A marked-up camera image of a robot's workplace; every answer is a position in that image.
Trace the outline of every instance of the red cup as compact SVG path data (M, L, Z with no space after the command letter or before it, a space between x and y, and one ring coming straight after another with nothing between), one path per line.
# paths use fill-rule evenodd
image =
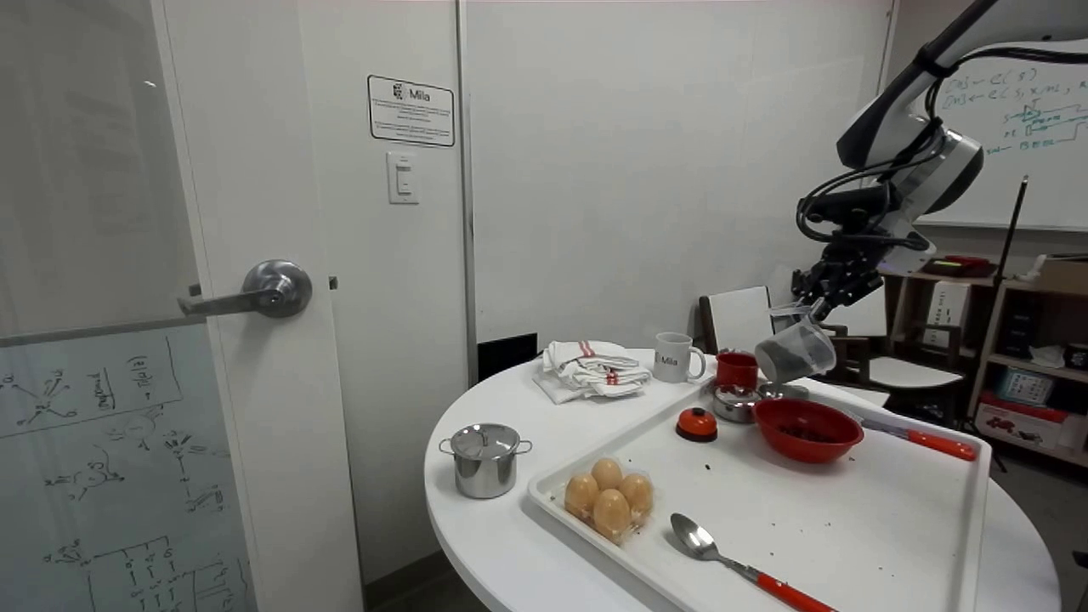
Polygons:
M752 355L718 355L718 387L752 394L758 386L758 364Z

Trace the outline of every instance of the white table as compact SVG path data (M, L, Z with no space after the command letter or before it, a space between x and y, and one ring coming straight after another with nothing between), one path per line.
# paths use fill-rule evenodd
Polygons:
M609 436L640 424L694 386L650 381L640 399L550 406L532 375L512 368L469 387L432 428L427 498L435 536L488 609L648 609L628 587L546 532L528 509L528 487L592 453ZM465 499L438 441L469 423L504 423L534 441L516 458L516 487L501 499ZM980 612L1060 612L1058 570L1027 515L991 482L980 568Z

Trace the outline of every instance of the door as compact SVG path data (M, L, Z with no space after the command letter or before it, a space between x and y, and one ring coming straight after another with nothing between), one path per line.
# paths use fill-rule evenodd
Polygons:
M0 609L360 609L293 0L0 0L0 125Z

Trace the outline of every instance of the sign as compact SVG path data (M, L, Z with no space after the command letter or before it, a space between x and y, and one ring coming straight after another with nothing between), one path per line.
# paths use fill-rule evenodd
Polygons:
M453 89L372 74L369 98L373 139L453 148Z

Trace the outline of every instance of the small metal container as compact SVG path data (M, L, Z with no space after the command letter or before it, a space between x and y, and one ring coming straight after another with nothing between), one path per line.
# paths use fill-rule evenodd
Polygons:
M1066 368L1088 372L1088 345L1066 345Z
M752 408L756 408L752 394L733 394L713 387L713 414L720 423L752 424Z
M474 499L504 498L516 482L516 455L534 441L496 423L475 423L444 440L438 449L453 455L456 489Z

